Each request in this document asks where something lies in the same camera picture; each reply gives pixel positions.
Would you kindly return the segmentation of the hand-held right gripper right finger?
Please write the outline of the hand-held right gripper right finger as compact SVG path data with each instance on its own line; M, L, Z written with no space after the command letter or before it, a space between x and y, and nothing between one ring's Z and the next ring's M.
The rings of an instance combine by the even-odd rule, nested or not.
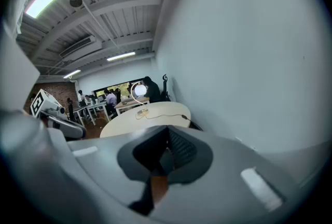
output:
M280 167L238 141L180 128L212 150L209 170L189 185L171 185L150 218L159 223L282 223L301 205L305 192ZM268 211L241 176L255 171L282 199Z

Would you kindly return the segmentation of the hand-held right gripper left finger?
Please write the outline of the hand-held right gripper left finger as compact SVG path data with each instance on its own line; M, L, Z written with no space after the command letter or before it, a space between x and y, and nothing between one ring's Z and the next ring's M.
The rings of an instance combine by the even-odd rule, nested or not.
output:
M101 215L169 215L167 126L69 143Z

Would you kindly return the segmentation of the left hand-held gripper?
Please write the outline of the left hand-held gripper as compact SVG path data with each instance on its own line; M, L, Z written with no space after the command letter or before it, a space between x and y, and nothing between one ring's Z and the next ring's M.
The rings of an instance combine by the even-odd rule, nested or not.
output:
M48 92L40 89L30 106L34 118L48 120L48 127L62 131L64 137L83 139L86 129L82 125L67 120L65 108Z

